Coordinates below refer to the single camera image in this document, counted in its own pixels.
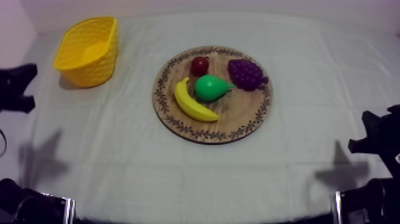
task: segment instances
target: green pear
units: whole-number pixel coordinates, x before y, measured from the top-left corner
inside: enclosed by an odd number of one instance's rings
[[[196,95],[204,101],[214,101],[224,95],[230,88],[235,87],[225,80],[206,74],[196,82]]]

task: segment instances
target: plastic fruit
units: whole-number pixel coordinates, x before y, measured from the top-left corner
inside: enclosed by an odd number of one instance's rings
[[[178,102],[179,107],[191,118],[201,122],[213,122],[218,120],[218,115],[207,109],[203,105],[196,102],[188,94],[188,87],[186,86],[189,78],[184,78],[181,82],[176,84],[174,96]]]
[[[232,83],[245,91],[253,91],[263,83],[268,83],[268,77],[263,77],[261,68],[248,60],[230,60],[228,72]]]
[[[208,72],[208,60],[204,57],[196,57],[190,64],[190,72],[194,76],[203,76]]]
[[[205,101],[214,101],[224,95],[229,88],[235,85],[228,84],[225,80],[206,74],[196,82],[196,95]]]

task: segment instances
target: decorative leaf border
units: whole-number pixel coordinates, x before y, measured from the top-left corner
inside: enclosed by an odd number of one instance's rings
[[[168,75],[171,73],[171,69],[181,63],[183,60],[188,59],[189,57],[193,56],[200,56],[200,55],[208,55],[210,53],[216,52],[218,54],[224,54],[229,56],[236,56],[239,58],[243,58],[249,60],[251,62],[255,62],[249,56],[236,51],[234,49],[228,48],[215,48],[210,47],[208,49],[200,49],[200,50],[193,50],[190,53],[182,53],[174,58],[172,58],[168,63],[167,66],[164,67],[164,70],[161,73],[161,77],[157,80],[157,88],[154,92],[154,95],[157,99],[157,103],[160,106],[160,110],[162,114],[165,115],[165,120],[167,124],[172,125],[175,130],[181,133],[189,133],[195,139],[205,138],[205,139],[218,139],[219,141],[227,140],[234,141],[236,139],[242,138],[247,134],[253,132],[258,126],[258,124],[262,123],[264,120],[264,115],[268,112],[268,106],[271,105],[271,91],[269,90],[267,85],[262,85],[258,89],[262,91],[264,95],[264,99],[258,108],[257,112],[255,113],[255,117],[253,120],[249,120],[247,125],[242,125],[238,127],[238,129],[234,132],[224,133],[224,132],[209,132],[208,130],[193,130],[191,126],[185,125],[181,120],[175,119],[173,115],[169,115],[170,112],[169,105],[167,103],[167,96],[164,93],[165,83],[168,81]]]

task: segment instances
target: wooden plate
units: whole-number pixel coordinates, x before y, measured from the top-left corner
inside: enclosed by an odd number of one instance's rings
[[[191,97],[194,97],[197,78],[190,74],[190,62],[198,56],[209,58],[209,74],[229,83],[231,80],[227,65],[231,59],[246,59],[263,69],[250,56],[223,46],[202,46],[184,51],[168,61],[155,79],[153,106],[157,116],[176,135],[205,144],[228,143],[254,132],[263,123],[270,110],[271,82],[252,92],[233,88],[216,102],[203,104],[218,114],[219,120],[214,123],[194,120],[180,109],[174,97],[175,86],[189,76],[187,87]]]

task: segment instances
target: white wall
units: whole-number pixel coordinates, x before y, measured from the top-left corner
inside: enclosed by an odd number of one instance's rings
[[[20,1],[0,0],[0,67],[20,65],[37,35]]]
[[[22,0],[40,32],[95,15],[135,16],[193,11],[277,13],[400,30],[399,0]]]

